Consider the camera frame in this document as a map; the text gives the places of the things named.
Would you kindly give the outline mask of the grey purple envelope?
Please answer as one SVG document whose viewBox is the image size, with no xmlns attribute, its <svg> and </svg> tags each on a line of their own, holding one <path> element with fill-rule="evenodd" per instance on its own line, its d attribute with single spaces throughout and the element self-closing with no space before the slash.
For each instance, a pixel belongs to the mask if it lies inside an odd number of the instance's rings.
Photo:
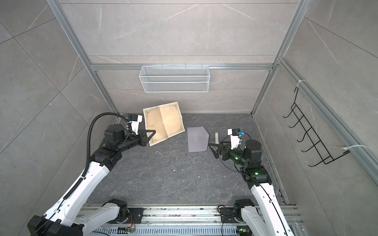
<svg viewBox="0 0 378 236">
<path fill-rule="evenodd" d="M 208 142 L 209 142 L 209 134 L 203 126 L 188 128 L 189 152 L 207 151 Z"/>
</svg>

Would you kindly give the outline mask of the beige letter paper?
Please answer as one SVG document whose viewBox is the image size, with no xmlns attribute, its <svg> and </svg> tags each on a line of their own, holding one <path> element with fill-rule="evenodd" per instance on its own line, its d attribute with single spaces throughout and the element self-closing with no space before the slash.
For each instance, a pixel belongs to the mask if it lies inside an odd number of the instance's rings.
<svg viewBox="0 0 378 236">
<path fill-rule="evenodd" d="M 145 128 L 155 130 L 153 145 L 185 132 L 178 102 L 143 109 Z"/>
</svg>

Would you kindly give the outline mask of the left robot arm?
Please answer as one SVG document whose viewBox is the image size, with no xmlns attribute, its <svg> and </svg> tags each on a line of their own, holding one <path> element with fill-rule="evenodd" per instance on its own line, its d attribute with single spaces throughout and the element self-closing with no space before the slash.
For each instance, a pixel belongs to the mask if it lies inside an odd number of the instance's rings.
<svg viewBox="0 0 378 236">
<path fill-rule="evenodd" d="M 127 202 L 118 199 L 107 201 L 85 216 L 78 214 L 96 186 L 122 158 L 122 153 L 146 146 L 156 133 L 155 130 L 134 131 L 134 125 L 113 124 L 105 130 L 101 145 L 90 155 L 76 182 L 43 216 L 35 215 L 28 222 L 32 236 L 86 236 L 110 221 L 132 222 Z"/>
</svg>

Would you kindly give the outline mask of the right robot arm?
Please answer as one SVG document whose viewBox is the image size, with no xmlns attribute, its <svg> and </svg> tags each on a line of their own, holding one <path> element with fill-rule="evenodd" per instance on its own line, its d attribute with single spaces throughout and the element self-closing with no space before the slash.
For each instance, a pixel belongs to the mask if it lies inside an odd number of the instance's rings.
<svg viewBox="0 0 378 236">
<path fill-rule="evenodd" d="M 208 147 L 221 163 L 231 160 L 240 166 L 236 173 L 242 175 L 258 203 L 260 210 L 251 200 L 235 201 L 234 217 L 245 222 L 254 236 L 293 236 L 293 230 L 278 203 L 272 180 L 261 165 L 261 143 L 248 139 L 243 148 L 232 149 L 229 142 L 210 143 Z"/>
</svg>

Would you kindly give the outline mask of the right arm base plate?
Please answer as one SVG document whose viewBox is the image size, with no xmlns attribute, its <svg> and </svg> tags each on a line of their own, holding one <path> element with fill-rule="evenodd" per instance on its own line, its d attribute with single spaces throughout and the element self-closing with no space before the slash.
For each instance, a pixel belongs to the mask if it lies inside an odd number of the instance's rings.
<svg viewBox="0 0 378 236">
<path fill-rule="evenodd" d="M 235 212 L 232 207 L 220 206 L 218 208 L 222 223 L 236 223 Z"/>
</svg>

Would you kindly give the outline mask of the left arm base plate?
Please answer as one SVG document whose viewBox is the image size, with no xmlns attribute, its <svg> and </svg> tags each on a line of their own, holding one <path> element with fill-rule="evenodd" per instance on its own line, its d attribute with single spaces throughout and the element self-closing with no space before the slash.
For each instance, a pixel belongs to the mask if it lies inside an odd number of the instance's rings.
<svg viewBox="0 0 378 236">
<path fill-rule="evenodd" d="M 132 208 L 128 208 L 128 210 L 129 210 L 128 218 L 125 221 L 125 224 L 127 224 L 127 225 L 131 224 L 131 222 L 132 222 L 131 221 L 131 216 L 132 216 L 133 222 L 135 224 L 141 224 L 143 213 L 144 213 L 144 208 L 142 208 L 142 207 L 132 207 Z"/>
</svg>

